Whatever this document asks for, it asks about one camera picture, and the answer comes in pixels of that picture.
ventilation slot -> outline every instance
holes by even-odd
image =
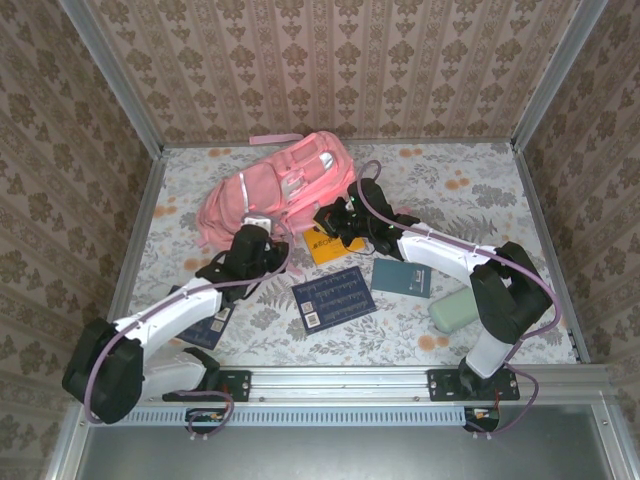
[[[192,407],[138,407],[110,426],[185,426]],[[263,407],[237,405],[229,426],[365,427],[464,425],[463,407]],[[194,426],[211,425],[194,422]]]

navy blue book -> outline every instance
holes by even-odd
[[[291,287],[307,335],[376,311],[358,267]]]

floral tablecloth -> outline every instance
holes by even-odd
[[[220,179],[253,163],[277,147],[189,148],[164,152],[168,161],[154,212],[131,311],[142,310],[186,283],[213,253],[195,240],[195,212]],[[395,208],[430,226],[485,245],[515,241],[527,250],[549,281],[529,205],[508,145],[418,144],[348,145],[356,168],[367,160],[382,165],[378,183]],[[357,265],[371,281],[373,258],[350,254],[316,267],[300,239],[291,272],[264,282],[238,304],[214,357],[224,365],[436,365],[457,364],[475,343],[480,324],[445,336],[427,308],[462,284],[432,272],[428,300],[373,292],[378,310],[328,330],[306,336],[291,285]],[[551,309],[543,321],[553,317]],[[575,363],[564,322],[542,337],[528,340],[514,363]]]

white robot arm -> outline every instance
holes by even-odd
[[[427,265],[473,289],[483,331],[459,366],[460,384],[473,397],[502,367],[520,337],[551,305],[549,297],[526,275],[475,252],[481,248],[537,275],[535,267],[517,244],[508,242],[500,248],[475,246],[435,232],[417,218],[393,215],[375,182],[363,181],[368,200],[377,204],[376,211],[396,223],[415,225],[428,233],[393,230],[362,209],[354,185],[349,187],[354,210],[347,210],[341,198],[318,210],[314,220],[322,230],[341,238],[347,246],[355,237],[366,237],[379,252]],[[231,250],[226,252],[223,264],[217,262],[216,257],[196,274],[197,278],[142,312],[113,324],[96,320],[87,325],[65,372],[63,387],[81,402],[87,390],[93,391],[91,410],[105,423],[123,418],[141,398],[159,397],[178,390],[210,390],[201,387],[210,384],[211,376],[207,376],[211,373],[210,367],[219,365],[203,352],[187,349],[163,360],[154,360],[154,353],[202,318],[243,298],[246,285],[218,288],[225,281],[259,279],[265,272],[274,272],[280,267],[284,255],[288,255],[286,244],[274,244],[260,227],[243,226]],[[510,280],[509,285],[503,281],[506,279]],[[90,373],[96,359],[117,336],[122,338],[103,362],[95,383],[91,383]]]

teal notebook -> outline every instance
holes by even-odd
[[[373,262],[371,290],[429,298],[431,269],[417,263],[376,258]]]

